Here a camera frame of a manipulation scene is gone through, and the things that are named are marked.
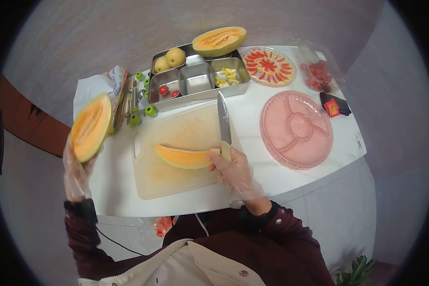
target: gloved hand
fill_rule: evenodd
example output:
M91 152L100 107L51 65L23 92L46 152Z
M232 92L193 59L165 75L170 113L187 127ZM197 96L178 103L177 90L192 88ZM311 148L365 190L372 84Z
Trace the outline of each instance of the gloved hand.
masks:
M65 185L65 194L67 200L71 202L81 202L91 197L89 189L89 176L92 174L92 168L97 160L98 154L102 151L103 146L97 154L85 163L80 163L74 155L73 145L71 144L70 134L63 150L63 166L65 174L63 183Z
M253 178L252 167L248 164L246 155L231 147L230 155L232 162L221 156L210 155L213 163L209 171L219 169L218 182L229 188L229 205L232 208L239 208L241 201L246 201L265 197L264 190Z

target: clear plastic bag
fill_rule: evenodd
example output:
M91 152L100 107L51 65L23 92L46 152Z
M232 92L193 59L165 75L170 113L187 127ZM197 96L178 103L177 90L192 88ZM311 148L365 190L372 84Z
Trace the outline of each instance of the clear plastic bag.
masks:
M162 247L164 237L167 232L175 225L178 216L173 217L173 220L169 216L159 217L138 217L138 245L140 248L138 252L149 255Z

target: knife handle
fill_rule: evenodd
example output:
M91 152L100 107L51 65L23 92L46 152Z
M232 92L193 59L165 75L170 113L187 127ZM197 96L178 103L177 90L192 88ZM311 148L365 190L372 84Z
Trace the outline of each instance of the knife handle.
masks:
M227 161L232 162L232 156L230 155L230 147L231 146L229 143L221 141L221 155Z

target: melon slice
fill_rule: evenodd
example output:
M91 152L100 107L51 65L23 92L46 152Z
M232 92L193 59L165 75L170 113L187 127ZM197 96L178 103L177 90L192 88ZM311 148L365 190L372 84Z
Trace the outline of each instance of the melon slice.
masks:
M165 163L183 169L200 169L208 167L211 162L208 159L208 154L213 153L219 155L221 150L212 148L207 151L185 151L164 147L159 144L152 146L157 156Z
M219 57L238 49L246 39L242 27L226 27L208 31L192 41L194 51L209 58Z
M71 142L80 163L91 159L109 134L113 119L111 100L106 93L98 95L78 113L71 129Z

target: black cable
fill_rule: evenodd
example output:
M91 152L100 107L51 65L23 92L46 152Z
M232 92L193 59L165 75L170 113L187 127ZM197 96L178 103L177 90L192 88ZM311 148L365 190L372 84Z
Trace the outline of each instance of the black cable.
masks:
M104 237L106 237L108 240L110 240L110 241L114 242L115 244L119 245L120 247L125 248L125 249L127 249L128 251L130 251L130 252L133 252L133 253L136 253L136 254L138 254L138 255L143 256L143 254L138 253L138 252L135 252L135 251L133 251L133 250L130 250L130 249L128 249L127 247L125 247L125 246L123 246L123 245L121 245L121 244L119 244L119 243L115 242L114 240L112 240L111 238L109 238L108 236L106 236L105 234L103 234L103 233L100 231L100 229L98 229L97 225L96 225L96 229L97 229L97 231L98 231L98 232L100 232L100 234L101 234L101 235L103 235Z

